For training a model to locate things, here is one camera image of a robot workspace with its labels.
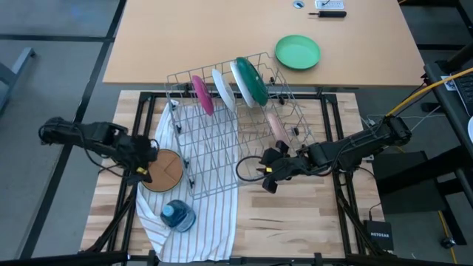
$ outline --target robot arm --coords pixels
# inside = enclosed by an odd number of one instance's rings
[[[144,136],[128,136],[128,129],[113,123],[72,123],[61,117],[49,119],[38,131],[41,144],[70,144],[110,157],[119,166],[130,170],[127,183],[150,183],[148,164],[157,159],[158,147],[152,147]]]
[[[277,181],[305,174],[325,176],[334,170],[352,171],[361,159],[377,154],[385,146],[402,146],[412,134],[399,117],[389,116],[369,129],[336,142],[314,143],[296,151],[295,157],[287,154],[288,147],[278,141],[276,149],[265,150],[259,163],[265,165],[263,188],[276,193]]]

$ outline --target water bottle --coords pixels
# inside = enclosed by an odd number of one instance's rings
[[[189,230],[196,219],[194,210],[178,199],[166,204],[160,217],[167,226],[181,233]]]

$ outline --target white striped cloth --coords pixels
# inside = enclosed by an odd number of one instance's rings
[[[185,107],[185,109],[188,116],[196,112],[195,107]],[[216,112],[214,116],[218,116],[219,113],[224,114],[224,112]],[[178,151],[170,114],[169,105],[166,104],[157,126],[155,138],[161,149]],[[198,120],[192,122],[195,122],[195,125],[202,123]],[[183,132],[186,132],[187,126],[182,125]],[[237,137],[237,132],[234,130],[237,128],[236,121],[222,123],[218,127],[221,132],[226,132],[224,135],[228,138],[228,142],[235,141],[234,136]],[[182,151],[184,158],[189,158],[193,152],[202,154],[206,150],[208,141],[205,144],[202,136],[203,130],[193,132],[192,137],[186,133],[179,135],[181,145],[182,143],[194,141],[193,145],[188,146],[189,149],[186,148]],[[211,134],[213,137],[215,130],[217,129],[207,129],[205,134],[208,136]],[[221,185],[230,184],[231,178],[233,178],[231,172],[234,171],[235,165],[221,167],[216,171],[205,170],[210,166],[212,159],[219,160],[222,163],[221,160],[225,162],[225,156],[237,155],[237,148],[232,148],[227,151],[217,151],[212,156],[203,155],[200,161],[192,160],[189,163],[191,167],[204,171],[200,178],[195,180],[195,190],[215,188],[217,182],[219,182],[216,174],[220,175]],[[196,200],[192,199],[189,189],[188,180],[185,177],[175,188],[164,193],[149,191],[142,184],[138,186],[137,215],[156,254],[162,262],[193,262],[207,259],[216,261],[230,258],[237,224],[238,188],[232,188]],[[197,220],[189,231],[185,233],[172,231],[160,219],[160,213],[164,205],[171,200],[182,200],[195,211]]]

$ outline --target green bowl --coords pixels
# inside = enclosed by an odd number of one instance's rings
[[[320,60],[320,48],[312,39],[302,35],[289,35],[276,44],[276,57],[291,69],[309,69]]]

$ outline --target bottle cap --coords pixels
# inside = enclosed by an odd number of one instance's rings
[[[170,205],[164,206],[164,208],[163,208],[163,214],[164,214],[164,216],[169,217],[169,216],[171,216],[173,213],[174,213],[174,208],[172,208],[172,206],[170,206]]]

